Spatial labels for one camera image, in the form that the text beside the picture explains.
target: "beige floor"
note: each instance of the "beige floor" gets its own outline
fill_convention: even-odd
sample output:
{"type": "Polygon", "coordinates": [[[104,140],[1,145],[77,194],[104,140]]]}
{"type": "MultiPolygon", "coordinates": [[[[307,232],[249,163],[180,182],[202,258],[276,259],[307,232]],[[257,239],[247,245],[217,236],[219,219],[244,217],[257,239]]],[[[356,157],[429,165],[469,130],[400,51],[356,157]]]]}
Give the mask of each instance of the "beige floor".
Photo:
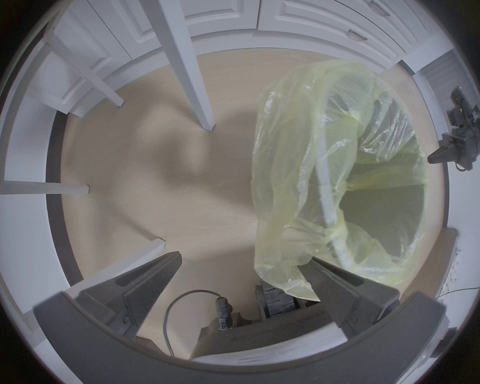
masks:
{"type": "MultiPolygon", "coordinates": [[[[173,71],[161,68],[119,90],[122,108],[103,101],[83,119],[70,115],[62,182],[90,185],[64,195],[73,252],[84,277],[161,237],[183,266],[139,335],[165,350],[162,323],[173,298],[212,289],[235,311],[258,316],[253,270],[256,217],[250,197],[251,152],[262,89],[291,68],[330,57],[286,49],[242,49],[198,57],[217,122],[202,130],[173,71]]],[[[411,77],[399,66],[381,76],[404,99],[427,152],[438,147],[430,115],[411,77]]],[[[430,167],[426,258],[443,217],[441,166],[430,167]]],[[[194,294],[171,312],[168,332],[188,358],[200,328],[215,318],[214,298],[194,294]]]]}

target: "black cable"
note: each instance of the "black cable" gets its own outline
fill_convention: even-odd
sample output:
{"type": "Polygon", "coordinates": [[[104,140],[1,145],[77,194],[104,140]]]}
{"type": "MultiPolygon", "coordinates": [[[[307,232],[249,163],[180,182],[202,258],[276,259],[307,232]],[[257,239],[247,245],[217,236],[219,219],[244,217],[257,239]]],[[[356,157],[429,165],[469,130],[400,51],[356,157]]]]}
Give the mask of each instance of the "black cable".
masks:
{"type": "Polygon", "coordinates": [[[444,294],[440,295],[440,296],[437,296],[436,298],[440,298],[442,296],[445,296],[445,295],[448,295],[449,293],[453,293],[453,292],[459,292],[459,291],[469,291],[471,289],[480,289],[480,287],[473,287],[473,288],[462,288],[462,289],[454,289],[453,291],[448,291],[448,292],[445,292],[444,294]]]}
{"type": "Polygon", "coordinates": [[[209,291],[207,289],[194,289],[193,291],[188,291],[185,292],[184,294],[178,296],[175,300],[172,301],[172,303],[168,306],[167,311],[165,312],[165,318],[163,319],[163,337],[165,338],[165,343],[167,344],[168,351],[170,352],[170,355],[172,357],[175,357],[173,354],[172,346],[170,345],[170,342],[168,341],[168,336],[167,336],[167,319],[168,319],[168,314],[170,310],[172,309],[173,305],[180,300],[181,298],[190,295],[191,293],[197,293],[197,292],[203,292],[203,293],[210,293],[211,295],[218,296],[221,298],[222,296],[216,292],[209,291]]]}

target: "drawer handle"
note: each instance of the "drawer handle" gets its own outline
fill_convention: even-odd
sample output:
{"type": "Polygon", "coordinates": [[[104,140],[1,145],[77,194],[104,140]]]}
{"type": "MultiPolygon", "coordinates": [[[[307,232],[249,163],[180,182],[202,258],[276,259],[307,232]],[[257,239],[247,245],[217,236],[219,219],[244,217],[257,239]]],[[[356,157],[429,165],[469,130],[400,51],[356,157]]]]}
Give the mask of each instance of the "drawer handle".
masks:
{"type": "Polygon", "coordinates": [[[384,16],[390,17],[390,14],[386,10],[384,10],[382,8],[382,6],[379,3],[377,3],[376,1],[373,1],[373,0],[370,1],[370,4],[373,5],[376,9],[378,9],[381,13],[383,13],[384,16]]]}
{"type": "Polygon", "coordinates": [[[355,32],[353,29],[349,29],[348,33],[352,34],[353,36],[361,38],[363,41],[367,41],[368,39],[365,36],[362,36],[361,34],[355,32]]]}

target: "translucent trash bag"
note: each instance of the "translucent trash bag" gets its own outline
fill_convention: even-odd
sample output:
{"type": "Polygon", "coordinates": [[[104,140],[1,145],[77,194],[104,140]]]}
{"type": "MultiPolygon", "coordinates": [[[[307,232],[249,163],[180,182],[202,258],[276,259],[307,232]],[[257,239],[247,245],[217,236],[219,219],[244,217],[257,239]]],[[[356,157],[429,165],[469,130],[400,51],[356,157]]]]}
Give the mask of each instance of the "translucent trash bag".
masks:
{"type": "Polygon", "coordinates": [[[387,84],[358,62],[295,68],[259,104],[255,270],[308,300],[298,265],[313,256],[395,286],[415,267],[427,188],[426,156],[387,84]]]}

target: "cabinet door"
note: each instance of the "cabinet door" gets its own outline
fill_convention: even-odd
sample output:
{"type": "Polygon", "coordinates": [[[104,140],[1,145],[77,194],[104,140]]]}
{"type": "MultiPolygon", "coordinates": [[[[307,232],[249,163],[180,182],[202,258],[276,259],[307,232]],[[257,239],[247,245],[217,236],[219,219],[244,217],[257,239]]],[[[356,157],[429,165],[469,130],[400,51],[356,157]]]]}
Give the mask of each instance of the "cabinet door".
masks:
{"type": "Polygon", "coordinates": [[[317,37],[351,49],[385,68],[403,49],[358,12],[335,0],[262,1],[258,29],[317,37]]]}
{"type": "MultiPolygon", "coordinates": [[[[160,48],[138,0],[89,1],[132,59],[160,48]]],[[[180,0],[180,4],[190,36],[257,27],[260,0],[180,0]]]]}
{"type": "MultiPolygon", "coordinates": [[[[102,79],[131,61],[86,0],[70,5],[54,33],[102,79]]],[[[38,69],[27,94],[68,113],[91,88],[90,82],[53,51],[38,69]]]]}
{"type": "Polygon", "coordinates": [[[385,31],[405,52],[425,41],[435,23],[415,0],[337,0],[385,31]]]}

